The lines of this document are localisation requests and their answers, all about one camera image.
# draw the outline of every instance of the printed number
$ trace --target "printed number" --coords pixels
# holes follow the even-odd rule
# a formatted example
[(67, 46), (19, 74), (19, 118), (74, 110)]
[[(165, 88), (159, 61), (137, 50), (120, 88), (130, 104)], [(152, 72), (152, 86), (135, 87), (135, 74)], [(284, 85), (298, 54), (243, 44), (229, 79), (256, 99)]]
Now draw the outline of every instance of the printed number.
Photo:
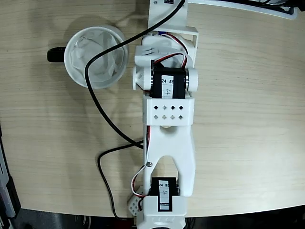
[(166, 79), (161, 79), (162, 83), (166, 83)]
[[(163, 184), (159, 184), (159, 187), (163, 187)], [(165, 184), (165, 187), (169, 187), (169, 185)]]

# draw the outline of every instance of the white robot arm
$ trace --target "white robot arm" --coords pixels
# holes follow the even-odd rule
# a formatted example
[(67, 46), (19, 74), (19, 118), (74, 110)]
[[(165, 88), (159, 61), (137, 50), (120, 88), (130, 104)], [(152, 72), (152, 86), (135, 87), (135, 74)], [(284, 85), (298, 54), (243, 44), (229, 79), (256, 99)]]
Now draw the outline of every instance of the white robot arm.
[[(179, 0), (151, 0), (149, 25), (165, 17), (178, 3)], [(171, 20), (143, 37), (141, 45), (136, 47), (132, 86), (134, 90), (143, 90), (144, 162), (132, 180), (134, 197), (129, 209), (137, 217), (138, 229), (183, 229), (186, 198), (193, 193), (192, 92), (198, 87), (198, 72), (194, 68), (198, 32), (186, 27), (186, 16), (187, 1)], [(151, 177), (163, 156), (172, 157), (178, 179)], [(137, 193), (134, 180), (141, 171), (143, 188), (142, 193)], [(134, 211), (134, 205), (140, 210)]]

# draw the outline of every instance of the dark floor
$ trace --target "dark floor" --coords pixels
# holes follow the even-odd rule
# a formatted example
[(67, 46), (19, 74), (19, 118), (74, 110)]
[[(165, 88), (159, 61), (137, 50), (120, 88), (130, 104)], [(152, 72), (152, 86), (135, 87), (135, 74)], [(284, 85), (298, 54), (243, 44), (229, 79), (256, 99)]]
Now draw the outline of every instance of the dark floor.
[[(305, 206), (233, 216), (196, 218), (186, 229), (305, 229)], [(14, 229), (88, 229), (89, 217), (21, 209), (12, 221)], [(90, 229), (132, 229), (133, 220), (91, 217)]]

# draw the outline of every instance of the white cup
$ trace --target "white cup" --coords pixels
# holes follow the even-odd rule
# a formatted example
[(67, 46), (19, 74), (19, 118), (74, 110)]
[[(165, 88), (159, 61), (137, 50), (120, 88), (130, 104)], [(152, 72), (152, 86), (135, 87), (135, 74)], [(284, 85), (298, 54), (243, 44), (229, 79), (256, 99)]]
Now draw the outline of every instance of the white cup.
[[(123, 33), (110, 25), (88, 27), (76, 33), (62, 52), (52, 58), (54, 48), (48, 51), (50, 62), (64, 61), (69, 76), (79, 85), (87, 87), (84, 69), (87, 62), (98, 53), (125, 40)], [(124, 74), (128, 63), (128, 46), (125, 45), (97, 59), (88, 70), (92, 88), (100, 89), (111, 86)]]

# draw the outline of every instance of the wooden table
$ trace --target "wooden table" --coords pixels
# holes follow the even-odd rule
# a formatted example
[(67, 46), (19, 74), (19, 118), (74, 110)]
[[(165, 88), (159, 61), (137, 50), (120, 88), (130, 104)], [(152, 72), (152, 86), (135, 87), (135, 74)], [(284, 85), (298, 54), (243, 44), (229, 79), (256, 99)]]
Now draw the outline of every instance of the wooden table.
[[(3, 0), (0, 120), (23, 208), (112, 216), (96, 156), (125, 142), (63, 64), (46, 60), (82, 28), (111, 24), (127, 38), (146, 28), (148, 0)], [(305, 14), (289, 21), (254, 12), (189, 6), (200, 32), (195, 94), (196, 181), (189, 216), (266, 211), (305, 204)], [(125, 76), (98, 90), (108, 115), (142, 137), (142, 94), (132, 90), (135, 46)], [(142, 163), (131, 148), (102, 167), (120, 216)], [(156, 169), (175, 176), (171, 159)]]

